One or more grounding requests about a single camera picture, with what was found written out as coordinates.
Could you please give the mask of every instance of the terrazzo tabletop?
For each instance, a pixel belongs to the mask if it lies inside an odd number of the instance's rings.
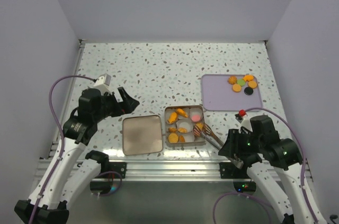
[[[87,43],[79,75],[97,78],[112,76],[110,90],[120,98],[123,86],[140,105],[132,114],[107,118],[99,123],[79,159],[92,149],[103,151],[111,160],[225,160],[209,144],[196,147],[168,147],[165,143],[164,110],[168,106],[202,105],[200,80],[204,74],[253,74],[260,86],[263,107],[285,117],[271,64],[263,43]],[[67,107],[67,117],[78,105],[83,89],[90,81],[76,79]],[[222,141],[230,128],[238,128],[236,112],[204,111],[207,124]],[[252,115],[263,112],[250,112]],[[122,120],[157,114],[163,127],[163,151],[125,156],[122,152]],[[288,129],[270,116],[282,138]]]

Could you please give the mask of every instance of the white wall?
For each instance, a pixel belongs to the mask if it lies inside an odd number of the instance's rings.
[[[339,214],[339,0],[292,0],[268,51],[289,122],[305,146],[320,207]]]
[[[59,0],[81,39],[267,40],[291,0]]]
[[[19,223],[39,156],[56,126],[48,91],[72,72],[78,40],[57,0],[0,0],[0,223]],[[60,111],[67,83],[55,92]]]

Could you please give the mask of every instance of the food container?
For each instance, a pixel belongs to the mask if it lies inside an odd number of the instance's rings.
[[[178,114],[175,122],[170,124],[168,119],[171,114],[175,112],[176,109],[182,109],[188,114],[188,118],[183,117]],[[166,129],[166,144],[170,147],[186,147],[186,146],[202,146],[206,144],[206,141],[203,138],[196,137],[193,134],[193,127],[196,125],[196,122],[193,122],[191,118],[194,115],[199,115],[201,119],[199,123],[204,123],[203,109],[199,105],[191,106],[169,106],[165,109],[165,129]],[[186,133],[179,132],[178,129],[183,128],[186,130]],[[176,133],[179,137],[183,136],[185,142],[178,141],[177,143],[170,143],[168,141],[168,136],[171,133]]]

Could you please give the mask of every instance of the purple cable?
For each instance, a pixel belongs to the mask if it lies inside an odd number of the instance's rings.
[[[59,129],[59,132],[60,132],[60,140],[61,140],[61,149],[60,149],[60,152],[59,152],[59,158],[56,160],[56,162],[54,163],[51,171],[49,172],[49,174],[47,175],[47,178],[45,180],[45,182],[43,183],[42,187],[41,187],[41,190],[38,194],[38,196],[42,196],[49,180],[51,179],[55,169],[57,168],[59,162],[60,162],[60,158],[61,156],[63,155],[63,152],[64,152],[64,149],[65,149],[65,136],[64,136],[64,133],[63,133],[63,129],[61,127],[61,124],[59,122],[59,119],[54,111],[54,108],[53,108],[53,104],[52,104],[52,93],[53,93],[53,90],[55,88],[55,86],[62,80],[66,79],[66,78],[72,78],[72,77],[78,77],[78,78],[84,78],[84,79],[88,79],[88,80],[91,80],[91,81],[94,81],[95,82],[95,79],[93,78],[90,78],[90,77],[85,77],[85,76],[78,76],[78,75],[70,75],[70,76],[65,76],[65,77],[62,77],[58,80],[56,80],[54,82],[54,84],[52,85],[51,89],[49,90],[49,95],[48,95],[48,103],[49,103],[49,108],[51,109],[51,113],[53,115],[53,118],[55,120],[55,123],[57,124],[58,126],[58,129]],[[31,214],[31,217],[30,217],[30,220],[29,220],[29,224],[32,224],[33,223],[33,219],[34,219],[34,216],[35,216],[35,213],[37,211],[37,208],[38,208],[38,205],[39,205],[39,202],[40,202],[40,199],[41,198],[37,198],[36,202],[35,202],[35,205],[34,205],[34,208],[33,208],[33,211],[32,211],[32,214]]]
[[[110,195],[114,194],[115,192],[117,192],[120,189],[120,187],[122,185],[122,177],[121,177],[121,175],[119,173],[117,173],[115,171],[107,171],[107,172],[101,173],[97,177],[100,177],[100,176],[103,176],[103,175],[108,175],[108,174],[114,174],[114,175],[117,175],[119,177],[120,182],[119,182],[118,187],[114,191],[110,191],[109,193],[106,193],[106,194],[94,193],[94,195],[97,195],[97,196],[110,196]]]
[[[217,208],[217,204],[219,203],[219,201],[224,197],[224,196],[229,196],[229,195],[239,195],[239,196],[244,196],[244,197],[247,197],[255,202],[257,202],[258,204],[260,204],[263,209],[265,210],[265,212],[267,213],[267,216],[269,217],[269,224],[272,224],[272,218],[271,218],[271,215],[270,213],[267,211],[266,207],[272,207],[270,204],[266,203],[264,200],[261,200],[255,196],[252,196],[252,195],[247,195],[247,194],[243,194],[243,193],[238,193],[238,192],[228,192],[228,193],[225,193],[223,195],[221,195],[217,200],[216,202],[214,203],[214,206],[213,206],[213,222],[214,224],[217,224],[217,221],[216,221],[216,208]]]
[[[281,116],[279,116],[278,114],[274,113],[273,111],[271,110],[268,110],[268,109],[264,109],[262,107],[252,107],[250,109],[246,109],[245,112],[248,112],[248,111],[252,111],[252,110],[263,110],[265,112],[268,112],[268,113],[271,113],[273,114],[274,116],[276,116],[278,119],[280,119],[288,128],[289,130],[291,131],[292,135],[294,136],[296,142],[297,142],[297,145],[299,147],[299,150],[301,152],[301,155],[302,155],[302,166],[301,166],[301,174],[300,174],[300,183],[301,183],[301,187],[304,187],[305,186],[305,170],[306,170],[306,157],[305,157],[305,154],[304,154],[304,149],[301,145],[301,142],[299,141],[299,139],[297,138],[297,135],[295,134],[294,130],[292,129],[292,127],[287,123],[287,121],[285,121],[284,118],[282,118]],[[304,199],[305,199],[305,202],[306,202],[306,205],[307,205],[307,208],[308,210],[310,211],[315,223],[318,223],[319,220],[316,216],[316,214],[314,213],[314,210],[312,209],[312,206],[311,206],[311,203],[309,202],[309,199],[308,199],[308,195],[306,193],[306,190],[302,189],[302,194],[304,196]]]

